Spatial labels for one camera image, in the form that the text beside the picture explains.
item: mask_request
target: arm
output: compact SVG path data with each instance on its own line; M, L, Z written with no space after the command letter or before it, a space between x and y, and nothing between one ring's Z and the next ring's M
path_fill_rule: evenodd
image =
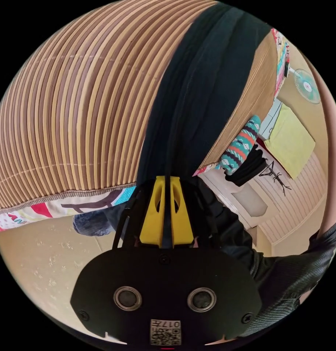
M324 217L317 236L319 238L336 223L336 103L318 71L304 55L303 57L308 63L318 86L329 139L328 195Z

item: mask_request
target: sticker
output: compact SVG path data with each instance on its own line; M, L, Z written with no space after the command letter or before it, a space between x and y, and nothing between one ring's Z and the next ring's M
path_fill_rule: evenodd
M312 91L312 87L310 86L310 84L308 82L303 82L304 85L304 89L306 91L308 91L309 93Z
M182 344L180 321L151 319L150 343L157 346L176 346Z

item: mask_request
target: beige wall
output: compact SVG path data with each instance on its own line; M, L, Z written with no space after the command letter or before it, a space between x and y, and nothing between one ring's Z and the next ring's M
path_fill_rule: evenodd
M310 73L310 69L302 54L292 43L289 43L289 46L291 68L301 68ZM305 100L296 89L293 75L291 73L285 80L278 95L278 99L292 109L303 126L315 140L316 146L314 152L318 156L321 166L327 176L328 136L321 103L315 105Z
M322 201L316 211L311 214L306 222L285 239L273 245L272 256L300 254L307 250L309 238L320 228L324 209L325 201Z

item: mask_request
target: white cabinet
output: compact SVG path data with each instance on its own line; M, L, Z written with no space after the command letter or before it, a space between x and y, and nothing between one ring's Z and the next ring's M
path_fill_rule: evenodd
M199 177L225 206L238 214L246 230L279 213L272 199L253 179L239 188L225 180L223 170L212 169Z

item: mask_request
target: tiled floor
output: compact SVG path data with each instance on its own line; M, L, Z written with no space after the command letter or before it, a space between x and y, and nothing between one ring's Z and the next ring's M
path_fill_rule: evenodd
M73 229L72 217L64 217L1 232L0 252L17 283L39 308L90 334L69 301L81 269L110 250L113 239L114 233L97 238L80 235Z

